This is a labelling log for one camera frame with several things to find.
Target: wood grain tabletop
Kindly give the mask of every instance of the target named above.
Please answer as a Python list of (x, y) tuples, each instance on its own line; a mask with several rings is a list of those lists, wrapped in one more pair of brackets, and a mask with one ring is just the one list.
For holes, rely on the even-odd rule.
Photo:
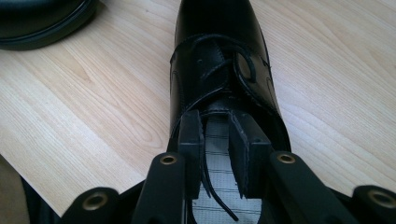
[[(396, 1), (251, 2), (293, 152), (347, 195), (396, 191)], [(102, 0), (62, 41), (0, 50), (0, 154), (58, 214), (166, 150), (179, 4)]]

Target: black shoe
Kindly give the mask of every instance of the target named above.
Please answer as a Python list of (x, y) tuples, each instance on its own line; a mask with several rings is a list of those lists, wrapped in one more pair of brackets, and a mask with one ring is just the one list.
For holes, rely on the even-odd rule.
[(75, 31), (98, 0), (0, 0), (0, 49), (37, 49)]
[(183, 114), (248, 113), (275, 150), (290, 151), (262, 31), (248, 0), (184, 0), (171, 59), (171, 137)]

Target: light wood surface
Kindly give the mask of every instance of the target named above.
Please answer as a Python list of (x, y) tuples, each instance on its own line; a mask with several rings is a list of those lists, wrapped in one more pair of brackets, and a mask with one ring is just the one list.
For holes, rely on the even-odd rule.
[[(292, 150), (332, 188), (396, 191), (396, 2), (252, 1)], [(102, 1), (64, 40), (0, 50), (0, 153), (62, 214), (165, 151), (179, 1)]]

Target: shoelace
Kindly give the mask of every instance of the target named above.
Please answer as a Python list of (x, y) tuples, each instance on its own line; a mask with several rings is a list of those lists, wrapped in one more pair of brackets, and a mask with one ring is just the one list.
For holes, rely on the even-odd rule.
[[(226, 45), (221, 45), (219, 46), (220, 49), (224, 52), (224, 53), (238, 53), (240, 54), (245, 61), (247, 62), (247, 66), (250, 70), (250, 79), (249, 81), (252, 83), (256, 83), (257, 78), (256, 78), (256, 68), (254, 66), (253, 61), (250, 58), (250, 50), (249, 47), (241, 42), (238, 41), (236, 39), (233, 39), (227, 35), (218, 35), (218, 34), (212, 34), (212, 35), (202, 35), (197, 37), (193, 43), (192, 43), (192, 50), (194, 50), (195, 48), (197, 48), (197, 46), (204, 42), (204, 41), (208, 41), (208, 40), (220, 40), (220, 41), (224, 41), (225, 43), (227, 43)], [(213, 68), (209, 69), (209, 71), (207, 71), (206, 73), (204, 73), (201, 76), (201, 79), (205, 80), (208, 77), (216, 74), (220, 69), (225, 68), (226, 66), (229, 66), (233, 64), (233, 59), (226, 59), (224, 60), (222, 63), (214, 66)], [(227, 214), (234, 220), (234, 221), (238, 221), (239, 218), (236, 216), (236, 214), (222, 201), (222, 199), (219, 197), (219, 195), (215, 192), (212, 183), (210, 181), (210, 176), (209, 176), (209, 171), (207, 168), (207, 163), (206, 163), (206, 155), (204, 153), (204, 157), (201, 160), (201, 167), (203, 168), (202, 170), (202, 182), (204, 185), (204, 188), (206, 189), (207, 195), (213, 196), (213, 198), (215, 199), (215, 201), (221, 206), (221, 208), (224, 209), (225, 212), (227, 212)], [(191, 218), (192, 218), (192, 223), (196, 223), (195, 219), (193, 218), (193, 214), (192, 214), (192, 210), (191, 210)]]

